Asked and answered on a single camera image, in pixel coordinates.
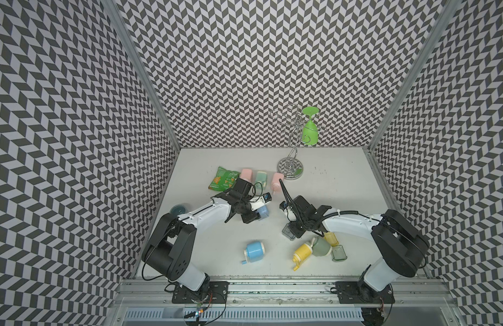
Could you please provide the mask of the clear grey tray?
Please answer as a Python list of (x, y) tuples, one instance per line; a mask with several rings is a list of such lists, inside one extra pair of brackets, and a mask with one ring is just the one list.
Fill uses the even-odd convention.
[(291, 231), (289, 224), (285, 224), (285, 226), (284, 226), (284, 228), (282, 229), (281, 232), (282, 232), (282, 235), (284, 235), (290, 241), (293, 241), (296, 238), (296, 236)]

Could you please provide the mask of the blue pencil sharpener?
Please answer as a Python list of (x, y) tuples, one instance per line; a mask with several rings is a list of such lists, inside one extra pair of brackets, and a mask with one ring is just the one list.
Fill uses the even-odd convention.
[(266, 205), (261, 206), (260, 208), (258, 208), (256, 210), (256, 213), (257, 213), (258, 218), (260, 220), (264, 220), (264, 219), (266, 219), (270, 215), (268, 206), (266, 206)]
[(242, 264), (260, 261), (265, 256), (265, 246), (260, 241), (250, 243), (243, 250), (243, 254), (244, 260), (242, 261)]

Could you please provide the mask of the mint green pencil sharpener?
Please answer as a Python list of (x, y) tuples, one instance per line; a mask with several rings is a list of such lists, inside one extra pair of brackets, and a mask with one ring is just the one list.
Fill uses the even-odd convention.
[(263, 188), (265, 188), (266, 184), (267, 184), (267, 179), (268, 179), (268, 173), (267, 172), (258, 171), (256, 173), (255, 184), (256, 185), (261, 185)]

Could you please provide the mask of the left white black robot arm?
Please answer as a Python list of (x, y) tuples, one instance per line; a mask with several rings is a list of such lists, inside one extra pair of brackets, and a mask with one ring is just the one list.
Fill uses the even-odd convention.
[(272, 201), (272, 196), (268, 192), (256, 194), (255, 188), (239, 178), (199, 209), (178, 216), (163, 215), (142, 252), (143, 266), (153, 268), (171, 283), (204, 295), (209, 289), (209, 276), (191, 263), (196, 237), (215, 224), (229, 222), (235, 215), (245, 224), (259, 220), (260, 210)]

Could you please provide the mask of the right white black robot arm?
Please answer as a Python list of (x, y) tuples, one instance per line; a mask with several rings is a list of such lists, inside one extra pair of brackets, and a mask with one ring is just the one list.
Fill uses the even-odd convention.
[(427, 258), (428, 238), (399, 211), (367, 216), (327, 205), (315, 208), (302, 196), (292, 198), (284, 182), (280, 187), (285, 200), (279, 207), (288, 218), (283, 233), (289, 239), (299, 239), (307, 232), (321, 238), (338, 232), (375, 243), (381, 257), (358, 280), (356, 289), (362, 295), (381, 293), (397, 278), (413, 278)]

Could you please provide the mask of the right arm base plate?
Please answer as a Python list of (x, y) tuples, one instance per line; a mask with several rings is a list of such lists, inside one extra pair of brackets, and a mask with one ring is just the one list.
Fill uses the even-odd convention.
[(376, 291), (368, 285), (354, 281), (337, 281), (334, 293), (341, 304), (394, 304), (394, 291), (391, 284)]

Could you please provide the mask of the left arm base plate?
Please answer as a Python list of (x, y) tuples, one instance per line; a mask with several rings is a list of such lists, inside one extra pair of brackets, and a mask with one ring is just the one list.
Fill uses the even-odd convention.
[(230, 283), (226, 281), (208, 281), (204, 282), (196, 291), (179, 285), (174, 289), (171, 301), (174, 304), (194, 304), (200, 302), (225, 304), (227, 302), (229, 285)]

